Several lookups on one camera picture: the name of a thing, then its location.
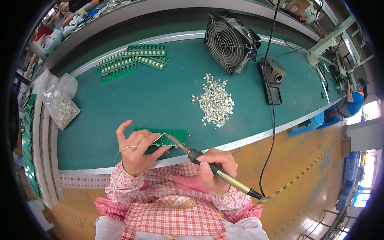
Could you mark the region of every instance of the pink floral sleeve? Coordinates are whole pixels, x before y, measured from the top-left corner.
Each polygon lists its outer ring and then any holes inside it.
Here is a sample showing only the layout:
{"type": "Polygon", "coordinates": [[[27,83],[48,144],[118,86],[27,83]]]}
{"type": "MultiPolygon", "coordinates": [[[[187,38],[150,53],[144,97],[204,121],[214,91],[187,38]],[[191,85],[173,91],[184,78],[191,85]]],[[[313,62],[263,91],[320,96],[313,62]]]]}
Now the pink floral sleeve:
{"type": "Polygon", "coordinates": [[[124,170],[122,163],[119,162],[112,171],[109,185],[105,188],[107,197],[96,198],[96,207],[103,216],[124,221],[131,203],[151,200],[148,195],[143,197],[143,193],[140,191],[143,185],[143,174],[133,177],[124,170]]]}
{"type": "Polygon", "coordinates": [[[261,217],[263,207],[254,206],[249,195],[242,193],[234,187],[230,187],[226,194],[217,194],[209,191],[212,204],[221,210],[224,218],[232,223],[236,223],[247,217],[261,217]]]}

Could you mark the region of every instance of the cardboard box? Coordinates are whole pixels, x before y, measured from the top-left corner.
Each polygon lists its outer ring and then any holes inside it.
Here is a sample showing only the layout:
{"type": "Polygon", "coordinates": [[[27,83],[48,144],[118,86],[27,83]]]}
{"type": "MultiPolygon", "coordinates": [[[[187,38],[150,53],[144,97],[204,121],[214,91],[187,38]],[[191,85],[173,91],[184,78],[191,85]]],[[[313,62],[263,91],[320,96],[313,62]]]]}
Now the cardboard box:
{"type": "Polygon", "coordinates": [[[351,137],[343,138],[341,141],[341,157],[345,158],[351,154],[351,137]]]}
{"type": "Polygon", "coordinates": [[[284,10],[300,16],[310,5],[309,0],[292,0],[284,10]]]}

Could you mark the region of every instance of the green workbench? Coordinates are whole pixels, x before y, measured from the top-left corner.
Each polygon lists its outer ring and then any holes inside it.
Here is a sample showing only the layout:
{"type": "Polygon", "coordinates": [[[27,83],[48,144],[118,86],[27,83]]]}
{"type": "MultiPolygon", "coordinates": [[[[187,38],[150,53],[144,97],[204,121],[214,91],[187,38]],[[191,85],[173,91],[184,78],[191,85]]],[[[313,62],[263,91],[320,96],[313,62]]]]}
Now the green workbench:
{"type": "MultiPolygon", "coordinates": [[[[267,43],[263,43],[258,54],[265,53],[266,47],[267,43]]],[[[270,48],[270,54],[288,51],[291,49],[276,44],[270,48]]],[[[65,131],[59,130],[59,169],[113,167],[119,150],[115,131],[128,119],[133,122],[125,130],[126,137],[135,127],[184,129],[187,144],[200,150],[272,128],[272,107],[266,105],[255,62],[249,61],[241,75],[229,76],[203,46],[203,39],[167,43],[167,54],[172,58],[163,71],[137,63],[136,73],[106,85],[101,85],[96,68],[77,77],[78,89],[73,101],[81,112],[65,131]],[[233,115],[229,115],[230,119],[221,128],[212,123],[202,127],[204,113],[198,103],[191,103],[191,95],[204,92],[202,78],[206,73],[216,80],[228,79],[226,90],[235,102],[233,115]]],[[[304,53],[292,53],[278,60],[287,74],[280,85],[283,104],[275,106],[277,126],[328,104],[327,98],[321,99],[323,85],[304,53]]],[[[334,88],[328,95],[330,102],[341,97],[334,88]]],[[[171,149],[162,158],[182,154],[180,149],[171,149]]]]}

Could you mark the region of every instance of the pink checkered apron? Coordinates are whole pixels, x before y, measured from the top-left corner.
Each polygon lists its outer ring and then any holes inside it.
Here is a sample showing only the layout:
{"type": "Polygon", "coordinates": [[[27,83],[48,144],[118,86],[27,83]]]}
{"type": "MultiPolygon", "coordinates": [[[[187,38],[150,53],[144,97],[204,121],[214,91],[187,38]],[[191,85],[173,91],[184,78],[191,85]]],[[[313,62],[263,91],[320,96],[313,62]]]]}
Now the pink checkered apron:
{"type": "Polygon", "coordinates": [[[151,203],[131,203],[124,220],[121,239],[133,239],[135,232],[160,235],[212,236],[215,240],[228,239],[227,228],[218,210],[209,201],[208,191],[197,184],[198,172],[187,162],[145,172],[146,193],[151,203]],[[186,208],[177,206],[177,201],[188,196],[186,208]]]}

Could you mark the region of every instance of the blue stool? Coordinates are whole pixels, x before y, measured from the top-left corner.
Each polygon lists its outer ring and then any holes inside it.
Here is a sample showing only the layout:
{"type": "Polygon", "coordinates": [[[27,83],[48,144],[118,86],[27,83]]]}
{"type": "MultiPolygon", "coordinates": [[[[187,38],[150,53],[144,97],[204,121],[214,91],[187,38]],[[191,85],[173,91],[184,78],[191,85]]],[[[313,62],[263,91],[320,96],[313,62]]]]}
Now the blue stool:
{"type": "MultiPolygon", "coordinates": [[[[334,107],[333,107],[333,106],[330,106],[330,107],[329,107],[328,109],[326,109],[325,111],[328,111],[328,110],[334,111],[334,107]]],[[[338,119],[337,117],[334,116],[332,121],[324,122],[322,125],[320,125],[320,126],[317,128],[317,130],[322,129],[322,128],[325,128],[325,127],[328,127],[328,126],[331,126],[331,125],[336,124],[336,123],[338,123],[338,122],[340,122],[340,119],[338,119]]]]}
{"type": "Polygon", "coordinates": [[[317,114],[316,116],[312,117],[311,119],[300,124],[301,126],[305,125],[306,127],[299,129],[297,126],[293,126],[292,127],[293,132],[288,133],[288,136],[292,137],[292,136],[296,136],[296,135],[299,135],[299,134],[302,134],[305,132],[310,132],[313,129],[320,126],[321,124],[323,124],[323,122],[324,122],[324,112],[321,112],[321,113],[317,114]]]}

